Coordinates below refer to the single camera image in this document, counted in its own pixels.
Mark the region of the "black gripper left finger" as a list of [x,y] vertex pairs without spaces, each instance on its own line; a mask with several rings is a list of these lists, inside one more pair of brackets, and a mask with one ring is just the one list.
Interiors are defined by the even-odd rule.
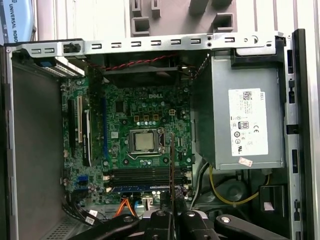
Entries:
[[139,219],[122,214],[93,229],[93,240],[172,240],[173,197],[169,192],[160,194],[160,209],[149,210]]

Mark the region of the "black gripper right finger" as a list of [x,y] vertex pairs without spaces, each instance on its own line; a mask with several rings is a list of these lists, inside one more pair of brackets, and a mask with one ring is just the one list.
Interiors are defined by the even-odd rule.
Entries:
[[174,209],[178,214],[181,240],[285,240],[286,237],[230,214],[210,221],[208,216],[187,208],[185,194],[174,191]]

